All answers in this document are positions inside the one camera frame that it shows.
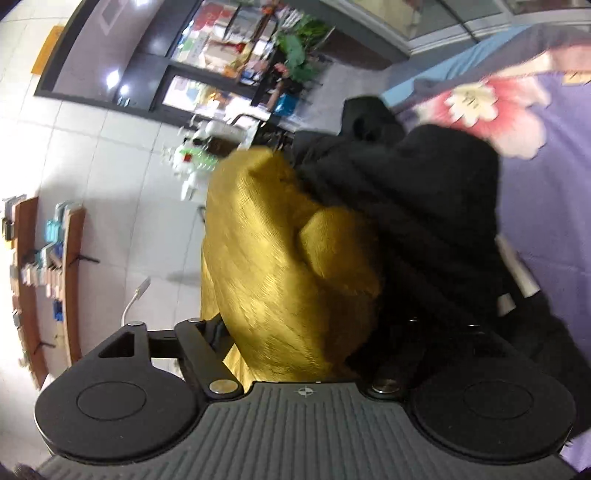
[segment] wooden display rack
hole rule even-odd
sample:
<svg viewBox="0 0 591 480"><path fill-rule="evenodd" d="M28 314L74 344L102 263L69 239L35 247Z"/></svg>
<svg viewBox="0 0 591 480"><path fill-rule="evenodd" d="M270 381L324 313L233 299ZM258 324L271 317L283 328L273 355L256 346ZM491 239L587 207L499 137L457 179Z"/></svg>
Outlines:
<svg viewBox="0 0 591 480"><path fill-rule="evenodd" d="M19 202L14 207L14 240L8 245L15 249L18 281L14 282L13 305L20 312L19 337L26 364L37 388L43 386L48 369L37 319L37 294L34 286L22 282L21 271L35 251L35 225L37 223L38 198ZM67 212L64 217L64 249L62 266L62 302L64 346L68 367L82 357L78 323L79 257L86 211L81 208Z"/></svg>
<svg viewBox="0 0 591 480"><path fill-rule="evenodd" d="M40 389L47 378L48 370L37 321L37 296L35 287L23 284L20 274L26 257L35 249L35 224L37 223L38 202L39 199L34 197L19 202L14 207L14 240L12 246L16 249L18 282L15 282L13 291L15 298L13 298L12 302L20 310L21 326L19 328L19 337L25 350L25 357L28 357L28 367L35 386Z"/></svg>
<svg viewBox="0 0 591 480"><path fill-rule="evenodd" d="M78 327L78 272L85 217L86 210L81 208L67 213L64 218L62 311L68 367L82 358Z"/></svg>

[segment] yellow fabric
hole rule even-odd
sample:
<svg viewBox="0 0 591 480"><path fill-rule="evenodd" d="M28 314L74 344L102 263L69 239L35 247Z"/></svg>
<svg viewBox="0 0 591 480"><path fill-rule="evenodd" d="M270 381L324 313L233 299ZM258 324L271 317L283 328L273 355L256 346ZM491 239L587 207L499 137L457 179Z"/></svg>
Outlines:
<svg viewBox="0 0 591 480"><path fill-rule="evenodd" d="M235 345L225 364L254 380L350 378L345 359L375 327L376 241L363 219L299 191L266 148L236 151L207 194L202 318L222 314Z"/></svg>

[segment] glass window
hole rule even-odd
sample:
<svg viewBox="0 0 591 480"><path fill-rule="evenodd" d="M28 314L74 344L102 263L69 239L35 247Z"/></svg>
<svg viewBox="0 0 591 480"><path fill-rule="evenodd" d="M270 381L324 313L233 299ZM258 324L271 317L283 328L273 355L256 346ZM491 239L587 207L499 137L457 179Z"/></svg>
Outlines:
<svg viewBox="0 0 591 480"><path fill-rule="evenodd" d="M446 0L446 4L463 22L501 13L501 9L499 9L493 0L479 2ZM414 37L420 37L421 35L441 30L442 28L452 27L453 25L458 25L458 21L437 0L424 0L421 10L421 20L415 29Z"/></svg>
<svg viewBox="0 0 591 480"><path fill-rule="evenodd" d="M265 121L269 119L269 112L262 107L251 106L251 100L248 98L180 76L173 78L163 104L224 122L232 121L240 113L247 113ZM236 124L249 128L254 123L256 120L242 117Z"/></svg>
<svg viewBox="0 0 591 480"><path fill-rule="evenodd" d="M591 7L587 0L506 0L506 2L516 15L563 8Z"/></svg>
<svg viewBox="0 0 591 480"><path fill-rule="evenodd" d="M258 63L272 49L276 26L276 20L266 16L259 5L205 0L184 29L172 58L230 78L237 78L243 70L264 70L265 65ZM255 36L259 40L252 45Z"/></svg>
<svg viewBox="0 0 591 480"><path fill-rule="evenodd" d="M458 21L437 0L349 0L380 18L406 38L452 27ZM446 0L462 21L501 13L493 0Z"/></svg>
<svg viewBox="0 0 591 480"><path fill-rule="evenodd" d="M420 22L422 0L350 0L390 25L406 38Z"/></svg>

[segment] metal screw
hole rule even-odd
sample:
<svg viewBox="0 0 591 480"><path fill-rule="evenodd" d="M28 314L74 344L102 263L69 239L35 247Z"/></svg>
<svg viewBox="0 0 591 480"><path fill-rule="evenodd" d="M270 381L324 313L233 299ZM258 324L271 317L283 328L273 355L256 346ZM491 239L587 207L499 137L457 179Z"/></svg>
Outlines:
<svg viewBox="0 0 591 480"><path fill-rule="evenodd" d="M209 384L209 390L220 395L232 393L238 390L238 384L234 380L214 380Z"/></svg>
<svg viewBox="0 0 591 480"><path fill-rule="evenodd" d="M381 378L376 380L371 388L374 390L374 392L383 394L392 394L400 390L398 382L396 382L396 380L392 380L391 378Z"/></svg>

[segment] round pad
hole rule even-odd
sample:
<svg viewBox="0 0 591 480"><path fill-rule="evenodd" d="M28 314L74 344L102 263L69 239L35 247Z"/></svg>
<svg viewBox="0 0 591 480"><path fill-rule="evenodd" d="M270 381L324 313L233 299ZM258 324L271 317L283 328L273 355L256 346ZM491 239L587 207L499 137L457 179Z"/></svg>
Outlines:
<svg viewBox="0 0 591 480"><path fill-rule="evenodd" d="M427 380L411 411L432 441L491 463L554 453L574 423L570 393L554 378L514 359L476 359Z"/></svg>
<svg viewBox="0 0 591 480"><path fill-rule="evenodd" d="M93 369L76 366L49 385L35 406L54 453L85 462L141 460L170 447L197 416L191 388L149 362L107 358Z"/></svg>
<svg viewBox="0 0 591 480"><path fill-rule="evenodd" d="M116 398L117 401L105 401ZM121 420L139 412L146 403L146 393L133 383L104 382L84 390L78 408L95 420Z"/></svg>

